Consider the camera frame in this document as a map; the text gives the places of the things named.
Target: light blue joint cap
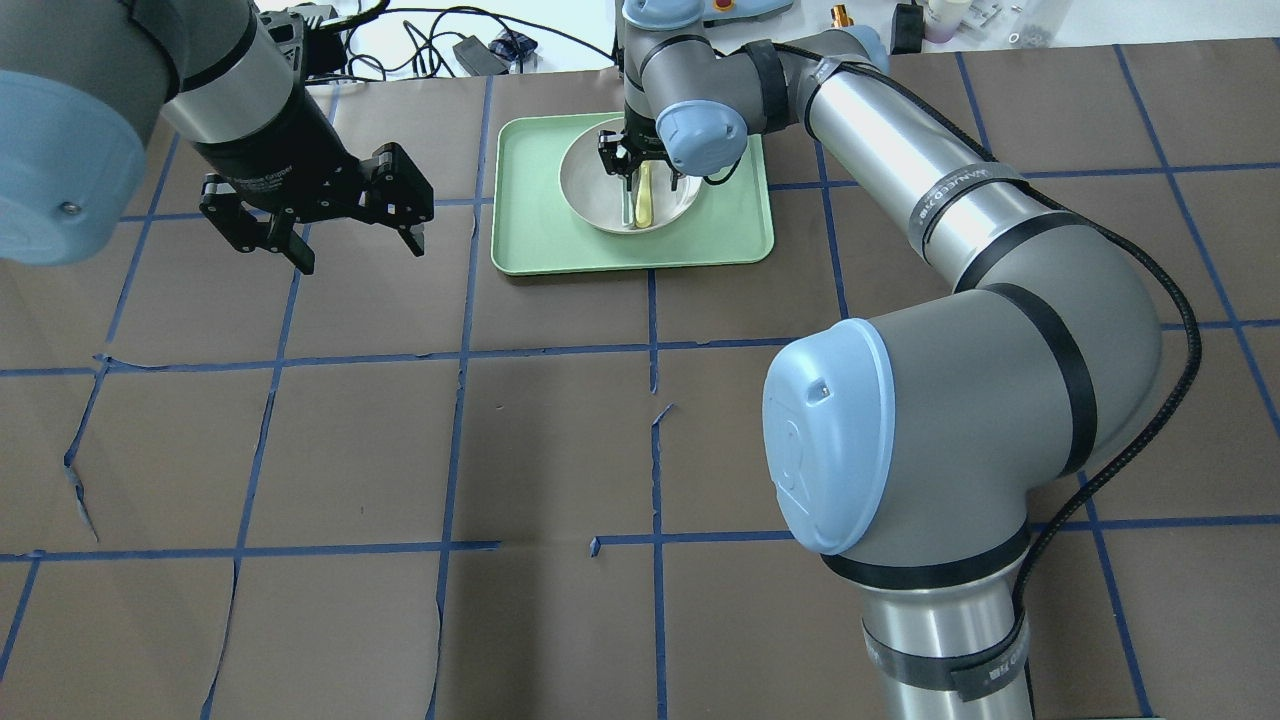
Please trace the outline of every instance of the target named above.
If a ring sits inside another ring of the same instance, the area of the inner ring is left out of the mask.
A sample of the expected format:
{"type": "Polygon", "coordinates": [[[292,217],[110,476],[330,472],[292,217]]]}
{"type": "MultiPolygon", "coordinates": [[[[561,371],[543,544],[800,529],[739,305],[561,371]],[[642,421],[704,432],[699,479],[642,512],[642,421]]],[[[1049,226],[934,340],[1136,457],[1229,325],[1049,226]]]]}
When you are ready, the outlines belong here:
{"type": "Polygon", "coordinates": [[[146,170],[133,127],[101,100],[0,70],[0,259],[83,260],[106,245],[146,170]]]}
{"type": "Polygon", "coordinates": [[[879,72],[888,74],[888,50],[884,49],[884,42],[881,40],[879,33],[876,32],[876,28],[869,26],[849,26],[840,29],[854,36],[854,40],[861,44],[863,50],[867,50],[867,59],[879,68],[879,72]]]}
{"type": "Polygon", "coordinates": [[[677,170],[707,177],[746,152],[746,120],[713,100],[685,100],[658,114],[658,137],[677,170]]]}
{"type": "Polygon", "coordinates": [[[792,342],[764,379],[764,454],[800,544],[838,555],[876,516],[893,452],[888,350],[867,320],[792,342]]]}
{"type": "Polygon", "coordinates": [[[703,0],[626,0],[622,17],[640,29],[667,32],[703,22],[703,0]]]}

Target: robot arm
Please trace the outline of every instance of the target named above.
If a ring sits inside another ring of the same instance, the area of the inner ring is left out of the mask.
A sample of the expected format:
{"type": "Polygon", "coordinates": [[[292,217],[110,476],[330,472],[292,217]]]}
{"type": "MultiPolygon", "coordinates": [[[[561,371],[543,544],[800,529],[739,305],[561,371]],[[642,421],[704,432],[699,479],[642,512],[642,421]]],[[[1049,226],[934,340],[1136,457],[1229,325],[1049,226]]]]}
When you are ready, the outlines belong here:
{"type": "Polygon", "coordinates": [[[246,0],[0,0],[0,258],[101,249],[160,114],[216,170],[200,208],[236,250],[310,274],[294,225],[349,217],[422,255],[431,186],[396,143],[347,152],[303,88],[302,23],[268,27],[246,0]]]}
{"type": "MultiPolygon", "coordinates": [[[[799,122],[955,293],[803,338],[764,383],[764,441],[792,534],[864,591],[895,717],[1029,719],[1028,623],[1010,584],[1029,489],[1125,442],[1160,324],[1125,256],[881,73],[865,29],[717,59],[696,0],[626,0],[622,137],[689,174],[799,122]]],[[[618,149],[608,146],[617,141],[618,149]]]]}

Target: yellow spoon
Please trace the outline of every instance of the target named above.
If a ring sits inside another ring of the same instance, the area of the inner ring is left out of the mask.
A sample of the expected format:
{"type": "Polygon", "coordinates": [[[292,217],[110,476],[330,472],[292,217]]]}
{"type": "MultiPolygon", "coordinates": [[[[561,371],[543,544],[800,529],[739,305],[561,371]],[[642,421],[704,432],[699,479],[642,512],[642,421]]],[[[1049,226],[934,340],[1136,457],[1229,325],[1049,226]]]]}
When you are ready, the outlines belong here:
{"type": "Polygon", "coordinates": [[[649,161],[640,163],[636,173],[636,228],[644,229],[653,224],[653,192],[650,191],[653,170],[649,161]]]}

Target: small container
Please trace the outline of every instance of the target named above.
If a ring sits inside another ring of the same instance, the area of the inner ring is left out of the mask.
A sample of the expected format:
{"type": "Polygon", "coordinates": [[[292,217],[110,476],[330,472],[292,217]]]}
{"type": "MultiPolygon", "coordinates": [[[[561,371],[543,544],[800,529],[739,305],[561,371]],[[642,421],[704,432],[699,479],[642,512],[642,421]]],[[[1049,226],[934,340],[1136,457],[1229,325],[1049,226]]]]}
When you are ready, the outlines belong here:
{"type": "Polygon", "coordinates": [[[1014,47],[1050,47],[1062,20],[1071,9],[1071,0],[1028,0],[1014,20],[1009,45],[1014,47]]]}
{"type": "Polygon", "coordinates": [[[924,5],[924,40],[946,42],[955,37],[960,18],[973,0],[928,0],[924,5]]]}

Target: cable strap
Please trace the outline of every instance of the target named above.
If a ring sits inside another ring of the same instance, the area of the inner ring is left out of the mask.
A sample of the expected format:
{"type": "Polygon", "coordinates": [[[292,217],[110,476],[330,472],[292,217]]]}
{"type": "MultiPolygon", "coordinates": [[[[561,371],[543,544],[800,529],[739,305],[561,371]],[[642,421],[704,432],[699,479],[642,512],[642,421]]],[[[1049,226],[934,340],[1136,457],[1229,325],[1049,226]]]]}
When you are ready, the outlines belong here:
{"type": "Polygon", "coordinates": [[[1002,641],[956,657],[923,657],[893,650],[876,639],[865,624],[863,635],[872,662],[893,680],[925,691],[957,692],[960,700],[973,702],[996,694],[1018,678],[1027,664],[1029,628],[1027,614],[1019,612],[1002,641]]]}

